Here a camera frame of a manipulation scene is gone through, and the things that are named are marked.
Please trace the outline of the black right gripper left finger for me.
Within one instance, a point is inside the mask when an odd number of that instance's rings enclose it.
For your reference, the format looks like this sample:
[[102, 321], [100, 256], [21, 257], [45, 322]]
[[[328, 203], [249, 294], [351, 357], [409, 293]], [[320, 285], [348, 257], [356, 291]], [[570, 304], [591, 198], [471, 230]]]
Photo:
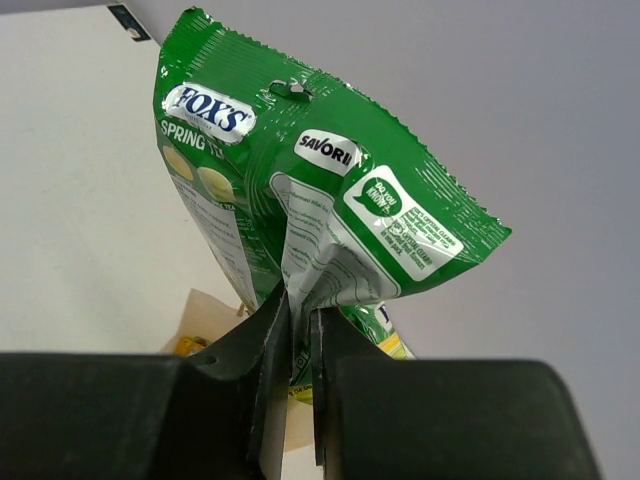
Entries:
[[275, 288], [200, 352], [5, 353], [5, 479], [277, 479], [290, 311]]

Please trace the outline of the yellow snack packet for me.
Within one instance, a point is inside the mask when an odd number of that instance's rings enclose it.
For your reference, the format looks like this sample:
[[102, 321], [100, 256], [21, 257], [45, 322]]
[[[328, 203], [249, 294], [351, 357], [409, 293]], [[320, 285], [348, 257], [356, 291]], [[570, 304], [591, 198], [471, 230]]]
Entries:
[[181, 357], [192, 356], [209, 345], [209, 342], [201, 337], [181, 336], [174, 346], [173, 353]]

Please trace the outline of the green snack packet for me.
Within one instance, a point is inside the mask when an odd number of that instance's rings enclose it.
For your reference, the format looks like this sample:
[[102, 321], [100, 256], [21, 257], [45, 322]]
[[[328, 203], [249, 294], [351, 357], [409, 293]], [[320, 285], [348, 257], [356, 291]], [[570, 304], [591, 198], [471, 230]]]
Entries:
[[407, 359], [386, 302], [472, 269], [510, 236], [379, 103], [202, 9], [161, 46], [153, 112], [176, 190], [246, 309], [285, 287], [300, 402], [312, 400], [312, 311], [337, 308]]

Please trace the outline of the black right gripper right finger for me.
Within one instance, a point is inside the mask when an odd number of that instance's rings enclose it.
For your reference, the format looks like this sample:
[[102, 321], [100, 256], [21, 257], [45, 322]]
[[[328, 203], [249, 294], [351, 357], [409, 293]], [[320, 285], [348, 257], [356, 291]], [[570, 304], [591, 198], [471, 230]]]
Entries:
[[599, 479], [571, 393], [524, 359], [395, 360], [338, 310], [310, 318], [327, 479]]

